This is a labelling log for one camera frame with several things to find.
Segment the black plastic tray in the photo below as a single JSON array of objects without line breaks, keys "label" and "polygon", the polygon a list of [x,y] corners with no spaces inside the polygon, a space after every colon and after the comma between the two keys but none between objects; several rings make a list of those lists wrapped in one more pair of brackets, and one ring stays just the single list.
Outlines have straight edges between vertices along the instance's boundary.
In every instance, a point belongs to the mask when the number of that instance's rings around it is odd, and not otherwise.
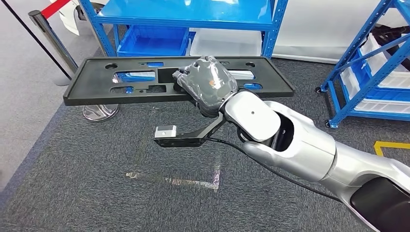
[{"label": "black plastic tray", "polygon": [[[191,100],[183,89],[174,85],[172,73],[187,66],[198,57],[138,57],[138,58],[87,58],[78,68],[75,77],[64,93],[66,105],[127,104],[142,102],[174,102]],[[292,97],[294,87],[264,57],[217,57],[228,70],[252,71],[254,80],[238,80],[239,87],[245,83],[258,83],[262,89],[252,90],[259,97]],[[150,67],[152,63],[162,67]],[[113,77],[127,72],[154,71],[155,81],[114,83]],[[123,91],[133,88],[131,93]]]}]

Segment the shelf caster wheel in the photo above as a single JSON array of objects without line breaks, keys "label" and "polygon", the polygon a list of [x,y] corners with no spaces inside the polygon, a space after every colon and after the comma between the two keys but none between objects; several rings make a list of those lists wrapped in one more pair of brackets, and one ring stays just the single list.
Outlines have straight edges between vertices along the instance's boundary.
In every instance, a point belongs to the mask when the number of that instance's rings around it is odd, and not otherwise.
[{"label": "shelf caster wheel", "polygon": [[318,86],[318,87],[315,88],[315,92],[316,92],[317,94],[323,93],[323,92],[322,92],[322,88],[320,88],[320,86]]}]

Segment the dark gray carpet floor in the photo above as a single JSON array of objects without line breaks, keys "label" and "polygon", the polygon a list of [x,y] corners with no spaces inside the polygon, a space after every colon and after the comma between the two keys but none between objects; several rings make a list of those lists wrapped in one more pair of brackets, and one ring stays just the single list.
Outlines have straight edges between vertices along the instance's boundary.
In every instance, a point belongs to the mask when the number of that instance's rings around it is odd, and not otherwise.
[{"label": "dark gray carpet floor", "polygon": [[[312,118],[337,140],[373,153],[376,140],[410,141],[407,122],[347,118],[339,129],[325,128],[326,95],[313,90],[333,66],[274,63],[296,87],[293,98],[275,101]],[[157,125],[190,131],[210,122],[188,102],[122,105],[104,123],[86,121],[78,107],[59,112],[32,168],[4,203],[0,231],[367,231],[341,204],[270,174],[230,147],[156,145]],[[231,125],[215,136],[238,143]],[[406,150],[383,151],[410,164]],[[218,166],[217,191],[166,179],[212,182]]]}]

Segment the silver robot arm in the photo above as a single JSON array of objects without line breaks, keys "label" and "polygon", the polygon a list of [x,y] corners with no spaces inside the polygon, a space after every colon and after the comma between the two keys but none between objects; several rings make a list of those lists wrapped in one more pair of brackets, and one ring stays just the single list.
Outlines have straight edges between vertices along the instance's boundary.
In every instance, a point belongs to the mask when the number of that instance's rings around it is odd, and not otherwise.
[{"label": "silver robot arm", "polygon": [[262,102],[239,92],[222,108],[251,138],[243,144],[249,156],[322,184],[375,231],[410,231],[408,166],[341,144],[310,118],[278,102]]},{"label": "silver robot arm", "polygon": [[198,59],[173,74],[207,117],[206,128],[178,133],[157,127],[163,147],[201,146],[225,122],[243,135],[243,150],[260,163],[322,184],[375,231],[410,232],[410,168],[336,142],[313,121],[274,101],[238,92],[235,79],[214,57]]}]

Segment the yellow floor marking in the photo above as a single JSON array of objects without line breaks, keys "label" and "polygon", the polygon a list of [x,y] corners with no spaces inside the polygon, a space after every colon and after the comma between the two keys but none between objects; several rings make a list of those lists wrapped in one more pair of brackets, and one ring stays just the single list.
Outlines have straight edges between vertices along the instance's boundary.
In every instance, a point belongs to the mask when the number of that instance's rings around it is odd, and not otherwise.
[{"label": "yellow floor marking", "polygon": [[410,149],[410,144],[376,141],[374,144],[374,149],[376,150],[376,154],[378,156],[383,156],[383,152],[381,151],[382,147]]}]

